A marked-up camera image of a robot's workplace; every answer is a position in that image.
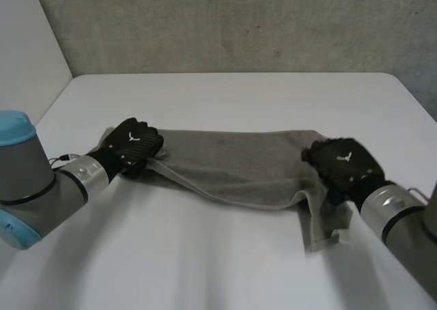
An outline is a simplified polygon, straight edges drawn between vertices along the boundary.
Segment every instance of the white wall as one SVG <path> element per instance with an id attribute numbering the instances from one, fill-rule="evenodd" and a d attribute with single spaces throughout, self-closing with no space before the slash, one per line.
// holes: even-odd
<path id="1" fill-rule="evenodd" d="M 0 110 L 33 123 L 72 80 L 38 0 L 0 0 Z"/>

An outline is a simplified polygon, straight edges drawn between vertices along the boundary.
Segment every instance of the light blue joint cap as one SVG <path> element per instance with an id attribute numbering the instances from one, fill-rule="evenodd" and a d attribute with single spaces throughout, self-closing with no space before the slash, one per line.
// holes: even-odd
<path id="1" fill-rule="evenodd" d="M 3 210 L 0 210 L 0 238 L 18 250 L 27 250 L 42 240 L 36 230 Z"/>
<path id="2" fill-rule="evenodd" d="M 0 146 L 21 143 L 36 135 L 36 129 L 26 113 L 0 111 Z"/>

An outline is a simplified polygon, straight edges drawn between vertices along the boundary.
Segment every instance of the black glove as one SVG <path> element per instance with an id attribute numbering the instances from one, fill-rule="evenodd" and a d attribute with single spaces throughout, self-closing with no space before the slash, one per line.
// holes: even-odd
<path id="1" fill-rule="evenodd" d="M 384 172 L 373 156 L 354 139 L 315 141 L 302 152 L 302 161 L 318 171 L 328 189 L 328 200 L 333 205 L 349 199 L 360 199 L 361 202 L 368 192 L 391 184 L 385 181 Z"/>
<path id="2" fill-rule="evenodd" d="M 147 122 L 138 122 L 134 117 L 123 121 L 100 144 L 100 150 L 116 156 L 121 164 L 121 172 L 135 179 L 147 165 L 147 158 L 158 153 L 164 139 L 157 129 Z"/>

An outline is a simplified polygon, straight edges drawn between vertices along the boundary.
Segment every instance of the black carbon fiber pattern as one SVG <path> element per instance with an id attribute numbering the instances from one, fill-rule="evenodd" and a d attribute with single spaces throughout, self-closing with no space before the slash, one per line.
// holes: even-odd
<path id="1" fill-rule="evenodd" d="M 114 129 L 100 147 L 112 151 L 122 163 L 122 173 L 135 178 L 147 165 L 147 158 L 155 156 L 163 143 L 157 129 L 130 118 Z"/>
<path id="2" fill-rule="evenodd" d="M 302 153 L 302 160 L 318 171 L 333 203 L 345 201 L 363 177 L 384 178 L 384 172 L 373 156 L 354 139 L 315 142 Z"/>

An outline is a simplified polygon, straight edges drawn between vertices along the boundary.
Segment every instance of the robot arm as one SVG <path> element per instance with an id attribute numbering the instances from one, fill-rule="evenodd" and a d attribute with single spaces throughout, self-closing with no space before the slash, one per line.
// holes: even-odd
<path id="1" fill-rule="evenodd" d="M 103 191 L 119 173 L 136 178 L 163 145 L 145 122 L 127 119 L 90 152 L 53 171 L 22 112 L 0 112 L 0 238 L 28 249 Z"/>
<path id="2" fill-rule="evenodd" d="M 428 204 L 387 181 L 370 153 L 353 139 L 315 142 L 302 159 L 328 188 L 322 208 L 329 216 L 349 199 L 410 274 L 437 300 L 437 187 Z"/>

